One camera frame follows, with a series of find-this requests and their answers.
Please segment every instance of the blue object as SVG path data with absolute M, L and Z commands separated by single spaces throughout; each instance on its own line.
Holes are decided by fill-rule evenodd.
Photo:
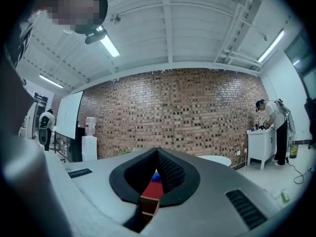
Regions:
M 154 173 L 151 182 L 161 183 L 161 178 L 160 178 L 158 172 Z

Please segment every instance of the red object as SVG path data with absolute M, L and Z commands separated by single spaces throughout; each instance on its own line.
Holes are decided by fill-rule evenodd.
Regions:
M 143 197 L 160 199 L 163 196 L 162 184 L 150 182 L 142 194 Z

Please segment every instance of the white shirt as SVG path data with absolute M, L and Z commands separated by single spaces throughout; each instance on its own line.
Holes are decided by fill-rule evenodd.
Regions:
M 41 120 L 43 117 L 48 117 L 49 118 L 49 122 L 47 124 L 47 128 L 49 128 L 51 131 L 53 130 L 53 125 L 55 124 L 55 117 L 52 113 L 49 112 L 44 112 L 41 114 L 41 116 L 39 117 L 39 125 L 41 123 Z
M 286 117 L 281 109 L 281 106 L 275 102 L 268 102 L 265 108 L 269 117 L 274 113 L 276 116 L 275 121 L 273 122 L 275 129 L 278 129 L 281 125 L 284 124 Z

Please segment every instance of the round white table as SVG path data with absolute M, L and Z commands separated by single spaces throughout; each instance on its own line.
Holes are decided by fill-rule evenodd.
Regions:
M 232 161 L 224 156 L 198 156 L 198 157 L 206 159 L 206 160 L 215 161 L 228 167 L 232 165 Z

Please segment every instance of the white ceiling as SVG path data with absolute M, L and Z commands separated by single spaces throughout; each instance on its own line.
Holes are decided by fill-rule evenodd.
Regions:
M 17 67 L 20 75 L 58 95 L 165 69 L 217 68 L 259 75 L 262 64 L 256 60 L 280 30 L 287 32 L 280 43 L 285 46 L 300 29 L 281 0 L 108 1 L 103 27 L 120 56 L 113 58 L 99 41 L 86 45 L 84 36 L 66 34 L 43 13 Z M 118 24 L 110 21 L 114 13 L 121 17 Z M 64 89 L 49 85 L 39 74 Z

